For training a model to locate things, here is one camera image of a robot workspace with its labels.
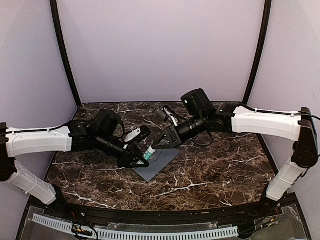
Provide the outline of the green and white glue stick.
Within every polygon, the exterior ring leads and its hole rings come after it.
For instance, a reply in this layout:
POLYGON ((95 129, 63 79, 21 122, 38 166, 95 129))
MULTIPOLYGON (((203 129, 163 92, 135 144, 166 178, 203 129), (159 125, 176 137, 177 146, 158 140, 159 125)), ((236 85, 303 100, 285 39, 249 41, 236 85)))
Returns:
POLYGON ((156 150, 150 146, 143 155, 144 159, 148 162, 155 152, 156 150))

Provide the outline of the grey paper envelope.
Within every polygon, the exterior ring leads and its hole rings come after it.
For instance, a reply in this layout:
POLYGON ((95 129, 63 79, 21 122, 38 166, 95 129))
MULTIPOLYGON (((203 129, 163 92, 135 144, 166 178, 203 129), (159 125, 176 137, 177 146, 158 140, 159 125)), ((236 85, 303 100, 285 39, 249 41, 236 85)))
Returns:
POLYGON ((177 149, 158 149, 149 159, 149 167, 134 168, 140 177, 146 182, 150 182, 157 174, 159 174, 173 159, 179 155, 177 149))

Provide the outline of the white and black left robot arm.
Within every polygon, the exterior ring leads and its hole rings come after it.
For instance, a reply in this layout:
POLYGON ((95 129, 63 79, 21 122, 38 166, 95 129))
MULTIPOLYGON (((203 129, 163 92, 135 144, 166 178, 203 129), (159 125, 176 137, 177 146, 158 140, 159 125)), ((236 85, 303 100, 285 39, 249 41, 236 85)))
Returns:
POLYGON ((117 113, 101 109, 87 121, 71 120, 51 128, 18 129, 0 124, 0 180, 10 183, 29 194, 60 218, 67 218, 70 206, 59 187, 41 180, 27 170, 17 156, 42 152, 83 152, 99 150, 116 158, 118 168, 147 168, 149 162, 137 147, 146 139, 150 129, 143 125, 133 131, 115 136, 117 127, 125 129, 117 113))

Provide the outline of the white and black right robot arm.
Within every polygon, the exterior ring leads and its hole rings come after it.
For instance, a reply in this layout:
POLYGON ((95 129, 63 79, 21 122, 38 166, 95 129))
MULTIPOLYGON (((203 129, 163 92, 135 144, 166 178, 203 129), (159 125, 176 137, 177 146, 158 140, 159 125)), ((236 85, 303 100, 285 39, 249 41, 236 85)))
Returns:
POLYGON ((266 198, 255 205, 255 213, 266 217, 284 193, 314 167, 319 159, 316 118, 307 107, 299 111, 271 111, 243 104, 215 108, 205 91, 192 90, 181 97, 191 118, 165 128, 152 144, 154 150, 175 149, 201 133, 253 133, 288 139, 292 156, 268 184, 266 198))

